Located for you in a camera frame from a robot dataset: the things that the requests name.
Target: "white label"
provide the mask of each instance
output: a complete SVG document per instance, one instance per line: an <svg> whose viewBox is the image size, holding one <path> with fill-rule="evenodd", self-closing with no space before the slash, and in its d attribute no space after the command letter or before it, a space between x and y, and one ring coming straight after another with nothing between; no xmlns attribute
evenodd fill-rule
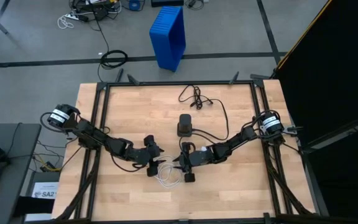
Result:
<svg viewBox="0 0 358 224"><path fill-rule="evenodd" d="M59 117L59 115L51 114L50 117L60 121L61 123L64 123L66 121L63 118Z"/></svg>
<svg viewBox="0 0 358 224"><path fill-rule="evenodd" d="M271 126L273 126L275 124L280 124L280 121L279 120L272 121L269 124L266 124L265 128L268 129L268 128L270 128Z"/></svg>
<svg viewBox="0 0 358 224"><path fill-rule="evenodd" d="M46 198L46 199L55 199L57 193L57 187L59 182L37 182L34 184L34 189L32 191L31 197L35 198ZM25 217L27 222L37 221L37 220L49 220L51 219L51 214L28 214Z"/></svg>
<svg viewBox="0 0 358 224"><path fill-rule="evenodd" d="M70 118L70 116L68 116L66 113L64 113L64 112L62 112L62 111L60 111L60 110L57 110L57 109L54 109L54 110L53 110L53 113L59 114L60 116L66 118L66 119L69 119L69 118Z"/></svg>
<svg viewBox="0 0 358 224"><path fill-rule="evenodd" d="M263 124L266 125L267 123L274 121L276 119L275 116L269 117L266 120L263 121Z"/></svg>

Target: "blue crate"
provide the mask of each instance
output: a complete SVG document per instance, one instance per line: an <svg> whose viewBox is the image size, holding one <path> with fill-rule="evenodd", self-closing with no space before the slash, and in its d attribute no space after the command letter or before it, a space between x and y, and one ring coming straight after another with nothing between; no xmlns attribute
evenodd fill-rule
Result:
<svg viewBox="0 0 358 224"><path fill-rule="evenodd" d="M150 38L159 67L176 71L186 49L183 8L164 6L150 28Z"/></svg>

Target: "wooden table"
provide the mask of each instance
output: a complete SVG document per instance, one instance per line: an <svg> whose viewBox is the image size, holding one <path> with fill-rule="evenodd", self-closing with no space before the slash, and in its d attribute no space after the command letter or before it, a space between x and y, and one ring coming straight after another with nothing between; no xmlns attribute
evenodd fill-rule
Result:
<svg viewBox="0 0 358 224"><path fill-rule="evenodd" d="M209 131L217 136L226 135L226 125L221 105L204 104L201 110L190 108L190 101L179 103L178 96L185 86L130 86L110 89L106 126L110 135L126 138L135 147L143 147L143 138L155 136L156 143L165 150L163 155L177 156L177 122L179 115L191 114L193 128ZM229 137L238 133L241 126L255 115L249 85L200 85L202 95L220 99L229 118ZM83 118L90 120L96 84L81 84L76 107ZM289 125L290 118L279 81L265 81L270 109L280 113L282 123ZM188 89L183 95L190 96ZM99 124L104 93L99 101ZM297 147L295 139L285 135L287 144ZM198 148L210 143L198 136L188 141ZM71 143L66 150L65 161L78 148ZM282 162L287 184L301 203L312 212L312 203L300 156L292 149L281 146ZM53 217L57 217L70 203L80 182L84 151L79 152L60 176ZM116 159L119 165L131 169L130 162ZM205 218L254 218L264 212L274 216L269 182L260 140L248 142L236 149L226 162L194 167L195 183L180 183L173 189L165 189L157 179L147 177L146 170L128 173L117 168L109 153L102 150L96 188L93 218L104 220L177 220ZM282 211L284 202L278 190ZM85 195L82 217L85 216Z"/></svg>

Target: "concrete floor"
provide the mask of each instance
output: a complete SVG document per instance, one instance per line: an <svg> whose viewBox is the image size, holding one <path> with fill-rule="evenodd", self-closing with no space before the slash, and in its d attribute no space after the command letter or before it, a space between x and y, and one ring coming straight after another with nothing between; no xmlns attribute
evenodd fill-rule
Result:
<svg viewBox="0 0 358 224"><path fill-rule="evenodd" d="M5 0L0 0L0 10ZM291 49L326 0L262 0L279 52ZM154 56L149 29L160 8L123 9L117 18L100 24L110 49L130 57ZM209 0L200 11L183 9L186 31L185 54L272 52L257 0ZM70 21L74 29L61 30L57 19L70 12L64 0L10 0L0 21L10 36L0 32L0 63L99 58L106 45L90 26ZM273 57L206 58L182 60L177 72L158 68L156 61L129 62L123 66L141 81L229 80L251 73L271 75ZM57 104L75 105L80 83L98 82L98 64L49 65L0 68L0 123L38 123L39 116ZM113 81L117 70L102 70ZM63 135L42 130L44 144L62 146Z"/></svg>

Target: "desk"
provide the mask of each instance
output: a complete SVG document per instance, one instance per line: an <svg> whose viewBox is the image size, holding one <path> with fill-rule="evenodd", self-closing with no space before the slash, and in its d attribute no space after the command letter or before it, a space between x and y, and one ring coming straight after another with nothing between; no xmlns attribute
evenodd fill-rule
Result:
<svg viewBox="0 0 358 224"><path fill-rule="evenodd" d="M0 124L0 148L7 151L17 124ZM41 131L39 124L20 124L14 138L14 144L9 157L31 155L37 144ZM11 220L16 207L17 198L22 190L25 175L31 161L31 156L11 159L11 164L3 168L0 175L0 223L19 223Z"/></svg>
<svg viewBox="0 0 358 224"><path fill-rule="evenodd" d="M209 131L217 136L226 134L222 108L215 103L205 104L201 110L190 108L191 102L179 103L178 96L185 86L127 86L110 89L106 126L111 135L143 146L143 138L153 134L156 143L165 150L163 155L177 156L177 122L179 115L191 114L193 128ZM249 85L200 85L202 95L220 99L229 118L229 136L238 133L241 126L255 115ZM96 84L81 84L76 107L83 118L90 120ZM277 80L265 81L270 109L277 110L284 125L290 124L287 107ZM188 89L183 98L190 96ZM99 101L96 124L99 124L104 93ZM285 136L287 144L296 147L295 139ZM204 139L193 136L189 141L198 148L208 145ZM65 160L78 148L76 142L67 147ZM300 156L292 149L281 147L287 184L295 196L310 211L314 211L310 191ZM68 163L60 176L53 217L57 217L74 197L80 182L84 151ZM131 169L130 162L117 160ZM106 220L177 220L207 218L254 218L264 212L274 216L269 191L262 144L248 142L234 151L226 162L194 167L195 183L184 182L173 189L163 188L155 178L147 177L146 170L127 173L118 169L104 149L101 154L98 184L94 201L94 221ZM282 211L282 194L279 192ZM83 204L85 216L87 195Z"/></svg>

